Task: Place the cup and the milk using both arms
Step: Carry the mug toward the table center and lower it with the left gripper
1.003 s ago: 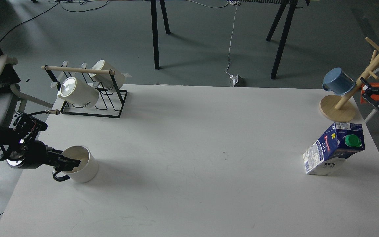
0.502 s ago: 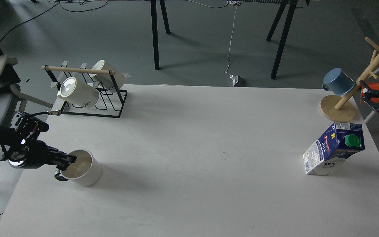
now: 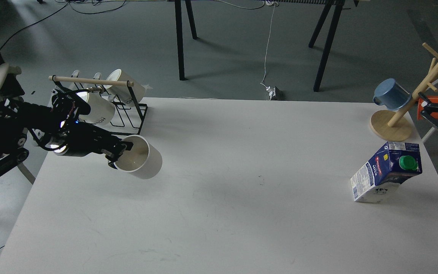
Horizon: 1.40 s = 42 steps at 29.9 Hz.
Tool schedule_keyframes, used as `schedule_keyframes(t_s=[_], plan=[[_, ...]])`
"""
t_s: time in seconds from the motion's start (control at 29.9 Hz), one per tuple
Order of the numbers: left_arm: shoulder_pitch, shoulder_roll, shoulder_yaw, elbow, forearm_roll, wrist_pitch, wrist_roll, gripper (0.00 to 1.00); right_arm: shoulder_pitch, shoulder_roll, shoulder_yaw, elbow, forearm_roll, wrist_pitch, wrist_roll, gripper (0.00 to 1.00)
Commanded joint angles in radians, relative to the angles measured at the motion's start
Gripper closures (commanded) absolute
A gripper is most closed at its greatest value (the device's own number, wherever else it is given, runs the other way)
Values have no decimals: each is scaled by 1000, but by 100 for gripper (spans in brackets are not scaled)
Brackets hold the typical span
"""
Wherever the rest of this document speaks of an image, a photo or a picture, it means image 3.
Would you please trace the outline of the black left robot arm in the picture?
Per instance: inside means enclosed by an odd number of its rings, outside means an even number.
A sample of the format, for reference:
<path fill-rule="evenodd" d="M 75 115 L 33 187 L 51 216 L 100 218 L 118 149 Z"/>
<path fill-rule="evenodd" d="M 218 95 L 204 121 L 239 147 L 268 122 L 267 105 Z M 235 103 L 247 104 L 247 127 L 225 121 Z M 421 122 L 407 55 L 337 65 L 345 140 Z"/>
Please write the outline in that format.
<path fill-rule="evenodd" d="M 19 73 L 19 67 L 0 65 L 0 90 L 9 74 Z M 71 90 L 59 80 L 55 85 L 51 107 L 0 94 L 0 177 L 28 158 L 29 151 L 24 148 L 28 134 L 38 147 L 59 156 L 104 154 L 111 168 L 124 152 L 135 147 L 107 130 L 80 121 L 79 116 L 90 114 L 92 107 L 78 93 L 102 92 L 102 88 Z"/>

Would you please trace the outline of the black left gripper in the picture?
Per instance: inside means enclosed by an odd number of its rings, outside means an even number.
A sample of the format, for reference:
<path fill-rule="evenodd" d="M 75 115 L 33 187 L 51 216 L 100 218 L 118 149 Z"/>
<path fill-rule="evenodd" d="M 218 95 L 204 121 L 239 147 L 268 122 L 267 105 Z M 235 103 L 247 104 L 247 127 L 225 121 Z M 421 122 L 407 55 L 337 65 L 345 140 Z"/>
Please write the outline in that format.
<path fill-rule="evenodd" d="M 108 166 L 116 167 L 115 163 L 122 156 L 122 151 L 130 151 L 134 144 L 120 138 L 109 138 L 110 133 L 98 126 L 89 123 L 72 123 L 63 139 L 63 144 L 59 145 L 53 152 L 58 156 L 73 157 L 103 153 L 108 160 Z M 102 152 L 106 142 L 107 151 Z"/>

